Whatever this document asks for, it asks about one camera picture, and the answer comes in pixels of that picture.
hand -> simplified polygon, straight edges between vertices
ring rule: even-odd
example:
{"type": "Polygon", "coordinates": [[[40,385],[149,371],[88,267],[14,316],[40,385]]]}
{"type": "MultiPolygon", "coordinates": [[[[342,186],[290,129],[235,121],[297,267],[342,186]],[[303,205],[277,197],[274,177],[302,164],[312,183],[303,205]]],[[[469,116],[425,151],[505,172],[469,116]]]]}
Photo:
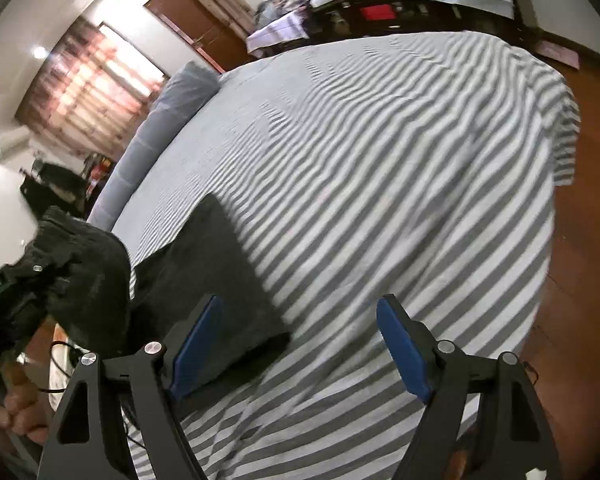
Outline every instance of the hand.
{"type": "Polygon", "coordinates": [[[4,407],[0,406],[0,447],[11,450],[5,433],[8,430],[20,436],[26,435],[33,442],[43,445],[49,428],[36,385],[29,381],[21,364],[9,364],[2,373],[8,392],[4,407]]]}
{"type": "Polygon", "coordinates": [[[467,452],[464,450],[455,451],[451,455],[445,472],[445,480],[460,480],[462,478],[466,468],[467,457],[467,452]]]}

metal screw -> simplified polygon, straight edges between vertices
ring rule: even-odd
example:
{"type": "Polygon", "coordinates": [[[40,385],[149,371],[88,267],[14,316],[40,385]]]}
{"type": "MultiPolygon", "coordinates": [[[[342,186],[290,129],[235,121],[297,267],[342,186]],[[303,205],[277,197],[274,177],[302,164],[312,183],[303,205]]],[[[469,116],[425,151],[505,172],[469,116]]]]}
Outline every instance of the metal screw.
{"type": "Polygon", "coordinates": [[[144,345],[144,351],[148,354],[157,354],[160,350],[162,350],[162,345],[157,341],[151,341],[144,345]]]}
{"type": "Polygon", "coordinates": [[[535,467],[531,471],[527,471],[525,476],[526,480],[545,480],[546,471],[540,471],[537,467],[535,467]]]}
{"type": "Polygon", "coordinates": [[[456,345],[454,345],[451,341],[443,340],[438,343],[438,350],[440,350],[443,354],[452,354],[456,349],[456,345]]]}
{"type": "Polygon", "coordinates": [[[502,360],[511,366],[518,363],[518,357],[511,352],[504,352],[504,354],[502,354],[502,360]]]}
{"type": "Polygon", "coordinates": [[[94,362],[96,362],[97,358],[98,358],[98,356],[96,354],[94,354],[93,352],[89,352],[88,354],[85,354],[82,356],[82,358],[80,359],[80,362],[85,366],[89,366],[89,365],[94,364],[94,362]]]}

gray and white striped sheet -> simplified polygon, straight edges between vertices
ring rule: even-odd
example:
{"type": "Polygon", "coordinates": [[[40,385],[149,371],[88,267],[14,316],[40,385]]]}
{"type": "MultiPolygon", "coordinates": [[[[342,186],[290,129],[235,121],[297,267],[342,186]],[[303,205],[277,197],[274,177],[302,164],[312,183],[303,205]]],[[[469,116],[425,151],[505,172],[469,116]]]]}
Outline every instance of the gray and white striped sheet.
{"type": "Polygon", "coordinates": [[[466,352],[518,349],[578,126],[560,74],[474,32],[310,46],[225,76],[113,229],[138,263],[214,192],[292,329],[260,378],[184,421],[209,478],[390,478],[423,406],[377,298],[466,352]]]}

gray pillow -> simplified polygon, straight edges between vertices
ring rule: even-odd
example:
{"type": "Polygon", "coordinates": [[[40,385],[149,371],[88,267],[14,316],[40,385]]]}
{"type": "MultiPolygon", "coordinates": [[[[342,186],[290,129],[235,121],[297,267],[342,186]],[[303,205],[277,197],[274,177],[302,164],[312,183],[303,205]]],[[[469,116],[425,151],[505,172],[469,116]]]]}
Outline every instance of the gray pillow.
{"type": "Polygon", "coordinates": [[[109,177],[90,224],[111,231],[160,154],[219,89],[218,75],[193,61],[170,79],[109,177]]]}

black cable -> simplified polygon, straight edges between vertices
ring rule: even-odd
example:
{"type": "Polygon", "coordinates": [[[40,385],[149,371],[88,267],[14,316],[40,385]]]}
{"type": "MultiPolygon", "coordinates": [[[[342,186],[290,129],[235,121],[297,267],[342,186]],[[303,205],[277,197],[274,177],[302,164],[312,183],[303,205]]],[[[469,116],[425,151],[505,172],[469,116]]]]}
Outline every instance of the black cable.
{"type": "MultiPolygon", "coordinates": [[[[66,341],[53,341],[51,343],[51,346],[49,347],[49,355],[51,355],[52,363],[56,365],[56,368],[58,370],[60,370],[67,379],[71,379],[71,375],[69,375],[69,372],[67,372],[64,368],[62,368],[58,364],[58,361],[56,361],[56,358],[54,357],[53,349],[54,349],[54,346],[56,346],[56,345],[64,345],[64,346],[68,347],[70,350],[73,350],[74,352],[80,352],[80,354],[82,354],[82,352],[75,346],[67,343],[66,341]]],[[[38,391],[42,392],[44,394],[62,394],[62,393],[64,393],[65,390],[66,390],[66,388],[58,388],[55,390],[53,390],[53,389],[50,390],[48,388],[40,388],[40,387],[38,388],[38,391]]]]}
{"type": "Polygon", "coordinates": [[[71,379],[71,375],[69,375],[69,373],[58,364],[58,361],[56,361],[56,358],[54,357],[53,349],[54,349],[54,346],[56,346],[56,345],[64,345],[64,346],[70,348],[71,350],[73,350],[74,352],[80,352],[80,351],[75,346],[67,343],[66,341],[53,341],[51,343],[51,346],[49,347],[49,353],[51,355],[51,361],[53,362],[53,364],[56,365],[56,368],[58,370],[60,370],[67,379],[71,379]]]}
{"type": "Polygon", "coordinates": [[[131,442],[133,442],[134,444],[136,444],[136,446],[139,446],[139,447],[141,447],[142,449],[144,449],[144,450],[146,451],[146,448],[145,448],[145,447],[144,447],[142,444],[140,444],[140,443],[139,443],[137,440],[135,440],[135,439],[132,439],[132,438],[129,436],[129,429],[130,429],[130,428],[129,428],[129,425],[126,423],[126,421],[123,421],[123,422],[124,422],[124,424],[125,424],[125,433],[126,433],[126,437],[127,437],[127,438],[128,438],[130,441],[131,441],[131,442]]]}
{"type": "Polygon", "coordinates": [[[48,388],[38,387],[38,391],[43,394],[63,394],[66,388],[58,388],[57,390],[49,390],[48,388]]]}
{"type": "Polygon", "coordinates": [[[538,373],[538,371],[532,367],[531,363],[529,361],[524,361],[522,363],[523,367],[525,367],[525,370],[533,373],[536,375],[536,380],[533,382],[533,386],[536,386],[536,383],[538,382],[538,379],[540,379],[540,374],[538,373]]]}

